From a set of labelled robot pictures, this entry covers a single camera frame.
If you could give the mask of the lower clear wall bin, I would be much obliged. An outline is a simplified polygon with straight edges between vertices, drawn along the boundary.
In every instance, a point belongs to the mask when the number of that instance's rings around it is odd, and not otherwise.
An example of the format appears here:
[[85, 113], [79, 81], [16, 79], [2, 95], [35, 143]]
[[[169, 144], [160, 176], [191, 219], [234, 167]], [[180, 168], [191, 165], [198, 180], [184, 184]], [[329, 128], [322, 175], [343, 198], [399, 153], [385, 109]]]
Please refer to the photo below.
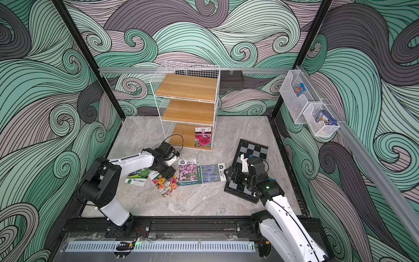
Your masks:
[[339, 124], [337, 126], [327, 126], [323, 122], [317, 123], [315, 119], [320, 110], [328, 111], [323, 103], [310, 102], [307, 105], [306, 109], [304, 109], [303, 115], [314, 136], [321, 137], [321, 138], [330, 138], [339, 129]]

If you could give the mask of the blue red item in bin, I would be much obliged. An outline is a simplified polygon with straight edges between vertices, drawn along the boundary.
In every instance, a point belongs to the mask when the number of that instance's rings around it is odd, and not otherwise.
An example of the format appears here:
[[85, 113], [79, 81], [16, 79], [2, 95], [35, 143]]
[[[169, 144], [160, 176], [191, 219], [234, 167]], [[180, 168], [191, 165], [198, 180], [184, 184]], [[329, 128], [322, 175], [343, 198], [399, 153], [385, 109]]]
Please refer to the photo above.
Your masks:
[[296, 97], [300, 97], [306, 91], [306, 87], [304, 83], [300, 83], [295, 89], [294, 93]]

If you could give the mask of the lavender seed packet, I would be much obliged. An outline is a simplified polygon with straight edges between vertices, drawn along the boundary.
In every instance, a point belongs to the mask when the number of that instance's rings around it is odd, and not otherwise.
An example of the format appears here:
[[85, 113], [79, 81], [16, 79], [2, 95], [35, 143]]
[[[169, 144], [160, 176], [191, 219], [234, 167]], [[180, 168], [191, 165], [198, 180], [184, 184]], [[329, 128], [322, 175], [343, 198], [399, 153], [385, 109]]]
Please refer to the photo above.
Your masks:
[[224, 174], [225, 163], [201, 165], [198, 167], [201, 182], [203, 184], [213, 182], [225, 182], [227, 180]]

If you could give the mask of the mixed colour flower seed packet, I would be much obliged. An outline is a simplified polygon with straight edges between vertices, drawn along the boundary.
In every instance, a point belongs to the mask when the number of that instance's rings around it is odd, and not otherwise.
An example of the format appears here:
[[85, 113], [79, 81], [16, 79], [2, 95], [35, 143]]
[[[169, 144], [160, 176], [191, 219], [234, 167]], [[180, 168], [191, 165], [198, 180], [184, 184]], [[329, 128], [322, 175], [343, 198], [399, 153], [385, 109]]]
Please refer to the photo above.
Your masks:
[[148, 178], [157, 187], [162, 197], [170, 195], [178, 187], [178, 177], [176, 175], [165, 179], [157, 171], [151, 171]]

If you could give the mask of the black wall bin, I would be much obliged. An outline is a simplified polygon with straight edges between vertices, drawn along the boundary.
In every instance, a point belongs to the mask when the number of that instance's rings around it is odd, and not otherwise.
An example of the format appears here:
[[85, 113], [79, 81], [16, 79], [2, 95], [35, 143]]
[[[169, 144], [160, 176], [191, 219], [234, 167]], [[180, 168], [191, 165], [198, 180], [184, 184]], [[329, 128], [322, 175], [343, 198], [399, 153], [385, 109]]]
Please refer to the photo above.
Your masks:
[[221, 71], [220, 72], [220, 92], [241, 91], [244, 86], [244, 76], [242, 71]]

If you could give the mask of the blue card box in bin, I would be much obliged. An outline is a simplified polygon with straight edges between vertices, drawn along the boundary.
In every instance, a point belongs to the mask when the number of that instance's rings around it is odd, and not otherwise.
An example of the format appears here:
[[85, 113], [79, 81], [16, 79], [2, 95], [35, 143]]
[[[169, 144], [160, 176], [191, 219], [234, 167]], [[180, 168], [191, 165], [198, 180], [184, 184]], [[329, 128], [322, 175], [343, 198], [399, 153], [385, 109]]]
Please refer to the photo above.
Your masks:
[[317, 117], [316, 122], [323, 122], [327, 126], [337, 126], [337, 121], [332, 117], [332, 115], [326, 110], [320, 110]]

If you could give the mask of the green leaf seed packet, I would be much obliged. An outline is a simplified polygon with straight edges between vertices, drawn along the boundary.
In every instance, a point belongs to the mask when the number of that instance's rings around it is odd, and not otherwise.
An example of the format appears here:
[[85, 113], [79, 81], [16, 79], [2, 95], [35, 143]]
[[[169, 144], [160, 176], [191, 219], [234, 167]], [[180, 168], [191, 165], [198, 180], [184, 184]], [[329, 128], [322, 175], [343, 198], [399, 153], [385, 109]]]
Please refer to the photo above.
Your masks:
[[125, 179], [126, 184], [131, 184], [135, 186], [144, 186], [148, 176], [150, 174], [150, 170], [148, 168], [140, 169], [128, 174]]

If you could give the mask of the magenta flower seed packet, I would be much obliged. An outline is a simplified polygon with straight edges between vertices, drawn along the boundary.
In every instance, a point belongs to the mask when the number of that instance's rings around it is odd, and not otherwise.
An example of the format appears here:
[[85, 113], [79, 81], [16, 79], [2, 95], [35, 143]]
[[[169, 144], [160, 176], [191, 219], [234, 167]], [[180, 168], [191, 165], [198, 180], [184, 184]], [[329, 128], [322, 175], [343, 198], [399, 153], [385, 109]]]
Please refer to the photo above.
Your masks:
[[210, 150], [212, 143], [211, 127], [196, 127], [194, 135], [194, 146], [203, 150]]

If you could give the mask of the upper clear wall bin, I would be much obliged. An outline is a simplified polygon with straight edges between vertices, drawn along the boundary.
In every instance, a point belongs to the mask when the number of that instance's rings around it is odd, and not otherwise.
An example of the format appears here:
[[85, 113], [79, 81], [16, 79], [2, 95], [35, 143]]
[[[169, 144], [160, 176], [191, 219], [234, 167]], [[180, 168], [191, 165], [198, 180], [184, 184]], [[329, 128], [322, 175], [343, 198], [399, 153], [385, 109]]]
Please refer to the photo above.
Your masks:
[[[294, 89], [300, 83], [305, 84], [306, 91], [300, 97], [296, 97]], [[303, 111], [310, 102], [315, 102], [315, 99], [311, 94], [311, 90], [312, 85], [309, 83], [303, 71], [288, 71], [279, 91], [295, 124], [307, 123], [303, 115]]]

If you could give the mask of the black white chessboard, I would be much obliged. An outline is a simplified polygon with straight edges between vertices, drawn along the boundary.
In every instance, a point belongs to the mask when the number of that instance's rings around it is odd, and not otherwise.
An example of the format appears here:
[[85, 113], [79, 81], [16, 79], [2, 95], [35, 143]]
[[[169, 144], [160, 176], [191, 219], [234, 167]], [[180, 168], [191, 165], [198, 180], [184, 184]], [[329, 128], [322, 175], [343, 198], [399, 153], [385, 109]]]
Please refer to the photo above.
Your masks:
[[242, 172], [242, 160], [248, 157], [259, 157], [266, 160], [267, 154], [268, 146], [241, 139], [236, 150], [232, 166], [224, 172], [227, 178], [224, 192], [256, 204], [259, 200], [252, 195], [251, 191], [245, 185], [242, 184], [245, 177]]

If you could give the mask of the pink flower seed packet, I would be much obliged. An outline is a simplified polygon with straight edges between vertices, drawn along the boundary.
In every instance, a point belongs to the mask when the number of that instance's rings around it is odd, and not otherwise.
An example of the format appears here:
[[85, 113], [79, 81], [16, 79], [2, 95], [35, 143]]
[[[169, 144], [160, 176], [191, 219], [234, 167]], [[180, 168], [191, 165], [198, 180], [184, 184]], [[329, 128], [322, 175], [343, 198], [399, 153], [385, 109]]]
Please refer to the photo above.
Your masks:
[[196, 159], [179, 160], [179, 186], [189, 186], [194, 184], [201, 184], [202, 178], [200, 168], [197, 165]]

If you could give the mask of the clear wall bin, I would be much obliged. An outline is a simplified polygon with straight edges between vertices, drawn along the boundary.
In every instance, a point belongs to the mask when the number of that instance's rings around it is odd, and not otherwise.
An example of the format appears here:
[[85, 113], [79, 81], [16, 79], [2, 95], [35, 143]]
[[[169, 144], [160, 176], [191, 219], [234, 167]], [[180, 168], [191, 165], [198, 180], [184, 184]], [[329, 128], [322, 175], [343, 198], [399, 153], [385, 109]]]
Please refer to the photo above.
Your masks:
[[328, 111], [323, 103], [310, 102], [307, 105], [306, 109], [304, 109], [303, 115], [314, 136], [321, 137], [321, 138], [330, 138], [339, 129], [339, 124], [337, 126], [327, 126], [323, 122], [317, 123], [315, 119], [320, 110]]
[[[306, 91], [300, 97], [296, 97], [294, 89], [300, 83], [305, 84]], [[311, 90], [312, 85], [309, 83], [303, 71], [288, 71], [279, 91], [295, 124], [307, 123], [303, 115], [303, 111], [310, 102], [315, 102], [315, 99], [311, 94]]]

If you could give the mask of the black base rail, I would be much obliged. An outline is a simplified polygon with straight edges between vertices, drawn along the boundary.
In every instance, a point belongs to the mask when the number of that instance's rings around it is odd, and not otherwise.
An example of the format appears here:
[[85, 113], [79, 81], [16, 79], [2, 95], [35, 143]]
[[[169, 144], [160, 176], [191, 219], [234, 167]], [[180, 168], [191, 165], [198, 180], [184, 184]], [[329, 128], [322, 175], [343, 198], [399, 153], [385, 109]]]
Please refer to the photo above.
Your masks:
[[238, 238], [261, 239], [251, 216], [134, 216], [127, 226], [116, 226], [104, 217], [67, 220], [66, 233], [105, 233], [108, 238], [144, 236], [159, 233], [222, 233]]

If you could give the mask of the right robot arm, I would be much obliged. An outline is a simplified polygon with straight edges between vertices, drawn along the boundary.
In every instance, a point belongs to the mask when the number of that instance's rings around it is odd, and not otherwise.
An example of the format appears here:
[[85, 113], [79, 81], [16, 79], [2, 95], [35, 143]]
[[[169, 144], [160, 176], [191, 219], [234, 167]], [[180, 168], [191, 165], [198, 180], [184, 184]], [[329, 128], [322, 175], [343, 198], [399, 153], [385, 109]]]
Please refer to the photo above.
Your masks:
[[240, 155], [239, 186], [244, 186], [253, 198], [262, 202], [264, 211], [252, 214], [251, 228], [255, 235], [269, 241], [285, 262], [326, 262], [326, 251], [305, 229], [287, 196], [268, 176], [264, 159]]

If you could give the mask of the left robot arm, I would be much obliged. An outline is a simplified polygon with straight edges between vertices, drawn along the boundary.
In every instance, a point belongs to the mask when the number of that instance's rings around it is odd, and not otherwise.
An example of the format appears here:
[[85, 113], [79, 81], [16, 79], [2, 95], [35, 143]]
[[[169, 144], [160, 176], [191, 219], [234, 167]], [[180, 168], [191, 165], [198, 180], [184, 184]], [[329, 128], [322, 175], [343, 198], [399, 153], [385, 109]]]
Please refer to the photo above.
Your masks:
[[78, 193], [92, 202], [114, 225], [123, 227], [131, 214], [117, 199], [119, 180], [132, 172], [147, 168], [165, 179], [171, 179], [176, 170], [172, 165], [180, 151], [167, 142], [157, 148], [146, 148], [140, 153], [119, 159], [97, 158], [77, 187]]

